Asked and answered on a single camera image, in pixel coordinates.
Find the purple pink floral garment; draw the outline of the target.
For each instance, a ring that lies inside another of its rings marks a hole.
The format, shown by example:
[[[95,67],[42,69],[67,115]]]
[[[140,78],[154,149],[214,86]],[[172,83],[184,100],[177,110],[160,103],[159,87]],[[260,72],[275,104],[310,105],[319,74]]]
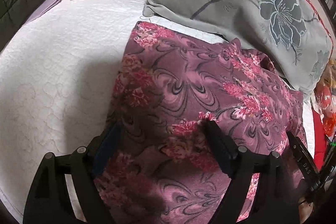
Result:
[[[230,179],[201,121],[254,153],[285,155],[287,131],[306,141],[302,108],[268,56],[238,39],[210,44],[138,22],[112,96],[120,142],[94,182],[117,223],[207,223]]]

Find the doll in red dress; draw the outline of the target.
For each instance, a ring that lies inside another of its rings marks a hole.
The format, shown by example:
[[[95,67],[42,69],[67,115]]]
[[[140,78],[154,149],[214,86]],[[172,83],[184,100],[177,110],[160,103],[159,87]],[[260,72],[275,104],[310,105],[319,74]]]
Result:
[[[331,138],[335,134],[335,59],[326,64],[314,94],[318,111],[323,116],[323,130]]]

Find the white quilted bed cover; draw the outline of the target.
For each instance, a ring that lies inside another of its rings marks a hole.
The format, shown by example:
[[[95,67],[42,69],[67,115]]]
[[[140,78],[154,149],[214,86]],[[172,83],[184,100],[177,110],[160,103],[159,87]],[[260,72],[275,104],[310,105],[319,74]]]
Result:
[[[21,222],[47,152],[103,130],[114,80],[145,0],[62,0],[1,53],[1,201]]]

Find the grey floral pillow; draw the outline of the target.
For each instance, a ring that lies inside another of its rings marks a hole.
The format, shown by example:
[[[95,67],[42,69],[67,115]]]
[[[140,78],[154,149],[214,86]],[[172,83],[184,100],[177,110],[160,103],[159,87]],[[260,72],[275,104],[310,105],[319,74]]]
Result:
[[[144,16],[239,39],[265,53],[295,90],[310,94],[320,80],[333,42],[308,0],[146,0]]]

